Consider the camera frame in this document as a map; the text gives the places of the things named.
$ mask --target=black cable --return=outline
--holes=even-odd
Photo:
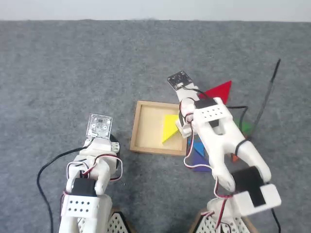
[[[229,228],[229,233],[231,233],[231,226],[228,223],[226,222],[220,222],[220,223],[226,225]]]
[[[244,139],[244,140],[242,140],[241,142],[238,143],[238,145],[235,147],[235,152],[234,152],[235,156],[238,156],[238,151],[239,151],[240,146],[241,146],[244,142],[247,142],[247,141],[248,141],[248,139]]]
[[[272,212],[274,220],[276,221],[277,228],[278,228],[278,233],[281,233],[281,224],[279,223],[279,221],[278,221],[278,219],[276,217],[276,213],[274,212],[273,208],[271,209],[271,212]]]
[[[196,91],[196,92],[199,92],[201,93],[202,95],[205,96],[206,99],[210,99],[210,97],[207,96],[207,94],[205,94],[205,92],[199,90],[199,89],[195,89],[195,88],[186,88],[186,87],[183,87],[185,90],[192,90],[192,91]]]
[[[256,130],[256,127],[257,127],[257,125],[258,125],[258,123],[259,123],[259,120],[260,120],[260,118],[261,118],[261,115],[262,115],[262,113],[263,113],[263,110],[264,110],[264,108],[265,108],[265,106],[266,106],[266,104],[267,104],[267,102],[268,102],[268,99],[269,99],[269,96],[270,96],[270,93],[271,93],[271,90],[272,90],[273,82],[274,82],[274,80],[275,80],[275,78],[276,78],[276,74],[277,74],[277,71],[278,71],[278,67],[279,67],[279,65],[280,65],[280,62],[281,62],[281,59],[279,59],[279,60],[277,61],[276,67],[275,67],[274,72],[273,72],[273,76],[272,76],[272,78],[271,78],[271,80],[270,80],[270,82],[269,82],[269,86],[268,86],[267,93],[266,93],[266,95],[265,95],[265,97],[264,97],[264,101],[263,101],[263,103],[262,103],[261,109],[260,109],[260,111],[259,111],[259,113],[258,113],[258,115],[257,115],[257,118],[256,118],[256,120],[255,120],[255,122],[254,122],[254,125],[253,125],[253,129],[252,129],[252,131],[251,131],[251,133],[250,133],[249,136],[252,136],[252,135],[254,134],[254,132],[255,132],[255,130]]]
[[[79,152],[81,150],[84,150],[86,148],[88,148],[89,145],[91,145],[91,143],[93,142],[94,138],[92,138],[91,142],[85,146],[85,147],[80,147],[80,148],[76,148],[76,149],[73,149],[73,150],[69,150],[67,152],[64,152],[62,154],[59,154],[57,155],[55,158],[53,158],[51,161],[49,161],[48,163],[46,163],[38,172],[38,175],[37,175],[37,186],[38,186],[38,189],[39,189],[39,192],[45,202],[45,204],[47,205],[47,208],[48,208],[48,211],[49,211],[49,216],[50,216],[50,232],[53,233],[54,231],[54,228],[53,228],[53,213],[52,213],[52,210],[51,210],[51,206],[50,206],[50,203],[49,201],[47,200],[47,197],[45,196],[43,190],[42,190],[42,187],[40,185],[40,176],[42,174],[42,172],[44,171],[44,169],[46,169],[49,165],[51,165],[53,162],[55,162],[57,159],[65,156],[65,155],[68,155],[68,154],[71,154],[71,153],[75,153],[75,152]]]
[[[246,105],[243,105],[243,106],[227,106],[227,108],[230,108],[230,109],[240,109],[240,108],[244,108],[242,114],[241,114],[241,117],[240,117],[240,121],[239,121],[239,130],[243,133],[242,129],[243,129],[243,119],[244,119],[244,116],[245,116],[245,113],[246,111],[248,110],[248,106]]]

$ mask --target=wooden tray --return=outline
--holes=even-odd
[[[179,111],[178,104],[138,101],[130,150],[135,152],[186,155],[187,139],[177,132],[162,144],[164,116]]]

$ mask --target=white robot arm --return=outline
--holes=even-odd
[[[110,141],[112,118],[91,114],[85,150],[80,151],[67,166],[67,185],[63,200],[60,233],[105,233],[112,207],[104,194],[116,172],[120,150],[118,142]]]
[[[180,101],[179,120],[176,125],[183,135],[198,134],[209,157],[214,179],[234,195],[230,196],[224,217],[247,216],[281,204],[280,196],[271,179],[269,167],[233,121],[228,108],[220,98],[200,100],[198,87],[181,71],[168,78]],[[230,173],[224,155],[238,152],[238,157],[250,168]],[[221,210],[222,200],[207,206],[214,213]]]

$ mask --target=gray carpet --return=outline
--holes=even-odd
[[[181,69],[207,90],[232,80],[229,103],[252,122],[277,59],[275,88],[254,138],[282,198],[283,232],[310,232],[311,24],[183,21],[0,22],[0,232],[49,232],[39,168],[82,145],[90,112],[114,118],[124,177],[107,194],[138,233],[185,233],[213,197],[209,174],[181,157],[128,150],[137,100],[177,103]],[[241,112],[236,110],[234,116]],[[42,175],[58,229],[62,158]],[[277,232],[271,212],[251,217]]]

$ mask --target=blue triangle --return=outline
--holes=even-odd
[[[206,158],[203,158],[196,150],[193,150],[191,153],[191,162],[192,165],[196,164],[206,164],[209,165],[209,162]],[[200,172],[211,172],[210,168],[208,167],[196,167],[192,169],[193,171],[200,171]]]
[[[203,158],[205,157],[204,154],[204,145],[201,141],[193,142],[193,148],[201,155]]]

